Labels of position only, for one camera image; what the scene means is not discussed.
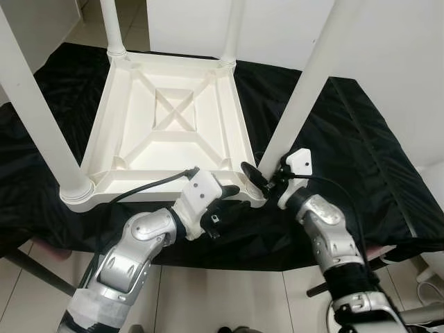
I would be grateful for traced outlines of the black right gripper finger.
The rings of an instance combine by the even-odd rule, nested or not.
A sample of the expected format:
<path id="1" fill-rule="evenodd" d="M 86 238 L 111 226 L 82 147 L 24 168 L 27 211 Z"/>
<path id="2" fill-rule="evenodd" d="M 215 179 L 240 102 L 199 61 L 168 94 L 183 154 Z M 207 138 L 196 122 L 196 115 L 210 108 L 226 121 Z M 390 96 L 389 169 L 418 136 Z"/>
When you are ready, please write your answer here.
<path id="1" fill-rule="evenodd" d="M 261 194 L 263 194 L 263 196 L 269 195 L 269 181 L 262 175 L 262 172 L 257 167 L 249 164 L 248 162 L 241 162 L 240 168 L 247 177 L 248 181 L 250 181 L 250 183 L 253 184 L 253 186 L 256 187 Z"/>

